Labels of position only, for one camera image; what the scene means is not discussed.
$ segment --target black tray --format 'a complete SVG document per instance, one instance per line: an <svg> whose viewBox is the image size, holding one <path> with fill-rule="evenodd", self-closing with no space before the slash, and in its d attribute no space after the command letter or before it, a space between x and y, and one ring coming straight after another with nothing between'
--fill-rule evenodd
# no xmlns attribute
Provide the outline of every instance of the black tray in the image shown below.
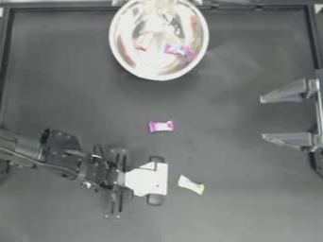
<svg viewBox="0 0 323 242"><path fill-rule="evenodd" d="M188 75L164 83L138 79L114 61L106 38L114 10L5 8L0 121L29 136L48 127L74 133L86 149L125 146L136 164L164 156L166 203L150 208L136 199L114 223L102 220L100 198L76 183L17 170L0 187L0 240L320 238L309 225L323 216L321 181L301 153L261 139L262 132L305 130L312 104L258 102L258 95L313 77L320 67L311 8L202 8L205 57ZM149 120L173 120L174 132L150 134ZM202 196L177 188L180 174L205 183Z"/></svg>

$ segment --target silver bowl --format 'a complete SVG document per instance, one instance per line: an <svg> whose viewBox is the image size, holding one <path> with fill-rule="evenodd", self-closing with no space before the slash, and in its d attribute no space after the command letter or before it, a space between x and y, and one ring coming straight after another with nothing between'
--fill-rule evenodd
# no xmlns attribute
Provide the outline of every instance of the silver bowl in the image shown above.
<svg viewBox="0 0 323 242"><path fill-rule="evenodd" d="M204 17L186 0L130 0L108 32L117 62L138 78L181 77L200 62L208 46Z"/></svg>

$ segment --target purple candy wrapper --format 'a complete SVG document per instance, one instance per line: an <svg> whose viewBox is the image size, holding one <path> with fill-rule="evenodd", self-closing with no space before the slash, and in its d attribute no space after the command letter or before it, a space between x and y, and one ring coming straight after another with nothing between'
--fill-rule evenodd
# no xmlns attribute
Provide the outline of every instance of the purple candy wrapper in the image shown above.
<svg viewBox="0 0 323 242"><path fill-rule="evenodd" d="M178 45L165 45L164 48L165 54L174 54L181 56L188 56L190 54L190 50L188 46L178 46Z"/></svg>
<svg viewBox="0 0 323 242"><path fill-rule="evenodd" d="M149 132L157 131L173 131L173 121L165 123L149 121Z"/></svg>

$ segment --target white candy wrapper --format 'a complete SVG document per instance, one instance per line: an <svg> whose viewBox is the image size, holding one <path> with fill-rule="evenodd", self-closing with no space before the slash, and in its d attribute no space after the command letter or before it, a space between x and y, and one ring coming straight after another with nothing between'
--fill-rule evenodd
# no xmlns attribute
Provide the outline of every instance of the white candy wrapper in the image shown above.
<svg viewBox="0 0 323 242"><path fill-rule="evenodd" d="M205 185L204 184L198 184L192 182L186 177L184 177L182 175L180 175L178 180L177 180L177 186L186 188L189 190L192 190L193 192L196 192L198 195L202 194L204 189L205 189Z"/></svg>

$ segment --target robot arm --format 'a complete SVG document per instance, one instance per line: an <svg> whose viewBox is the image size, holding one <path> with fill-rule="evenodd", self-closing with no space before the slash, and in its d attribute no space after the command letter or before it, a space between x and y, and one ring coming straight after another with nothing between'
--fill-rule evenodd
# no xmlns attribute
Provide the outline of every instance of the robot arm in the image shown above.
<svg viewBox="0 0 323 242"><path fill-rule="evenodd" d="M166 195L168 165L161 157L150 157L149 163L132 168L125 149L110 149L106 155L85 153L77 137L58 130L46 129L38 140L0 130L0 160L49 169L109 194L105 217L120 217L125 193L146 196L150 205L161 205Z"/></svg>

